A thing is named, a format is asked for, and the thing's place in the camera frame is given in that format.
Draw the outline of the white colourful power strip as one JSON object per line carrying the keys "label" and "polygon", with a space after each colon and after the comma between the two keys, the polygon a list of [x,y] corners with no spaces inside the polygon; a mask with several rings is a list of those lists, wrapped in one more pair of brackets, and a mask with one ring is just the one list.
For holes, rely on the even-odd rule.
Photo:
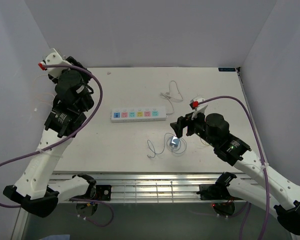
{"label": "white colourful power strip", "polygon": [[167,117],[164,106],[124,107],[112,109],[110,120],[112,123],[152,122],[165,121]]}

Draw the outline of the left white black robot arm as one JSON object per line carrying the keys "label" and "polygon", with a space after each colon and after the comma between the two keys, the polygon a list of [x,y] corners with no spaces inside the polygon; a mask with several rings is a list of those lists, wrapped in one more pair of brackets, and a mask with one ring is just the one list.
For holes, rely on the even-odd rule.
{"label": "left white black robot arm", "polygon": [[71,198],[90,200],[96,195],[96,181],[89,175],[76,174],[70,180],[49,183],[64,151],[86,120],[85,112],[93,106],[91,77],[82,72],[84,66],[69,56],[65,60],[47,58],[41,65],[69,64],[71,68],[49,68],[48,77],[55,83],[56,96],[37,147],[39,152],[29,162],[14,185],[3,194],[22,209],[41,218],[50,215],[59,202]]}

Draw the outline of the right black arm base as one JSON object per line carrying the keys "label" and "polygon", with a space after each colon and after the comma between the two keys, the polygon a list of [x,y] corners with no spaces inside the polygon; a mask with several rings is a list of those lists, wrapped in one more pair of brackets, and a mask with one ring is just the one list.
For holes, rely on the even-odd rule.
{"label": "right black arm base", "polygon": [[230,195],[226,187],[217,184],[200,184],[196,194],[201,200],[240,200],[240,198]]}

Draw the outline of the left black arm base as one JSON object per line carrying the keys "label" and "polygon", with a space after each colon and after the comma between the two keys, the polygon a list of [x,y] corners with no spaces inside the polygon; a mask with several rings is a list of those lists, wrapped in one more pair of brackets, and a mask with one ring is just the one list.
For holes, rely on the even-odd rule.
{"label": "left black arm base", "polygon": [[105,184],[97,184],[90,193],[85,195],[78,195],[75,198],[86,199],[86,200],[97,200],[97,201],[110,201],[112,195],[112,186]]}

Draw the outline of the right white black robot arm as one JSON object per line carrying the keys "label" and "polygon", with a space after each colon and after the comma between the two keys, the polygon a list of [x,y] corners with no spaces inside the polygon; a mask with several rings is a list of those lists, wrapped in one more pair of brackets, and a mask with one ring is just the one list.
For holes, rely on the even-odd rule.
{"label": "right white black robot arm", "polygon": [[222,161],[255,180],[259,187],[243,183],[232,174],[225,173],[216,185],[216,194],[227,199],[230,195],[267,209],[290,233],[300,236],[300,186],[288,180],[271,166],[262,165],[250,146],[230,133],[229,123],[221,114],[211,113],[196,117],[188,113],[170,124],[177,138],[199,136],[213,148]]}

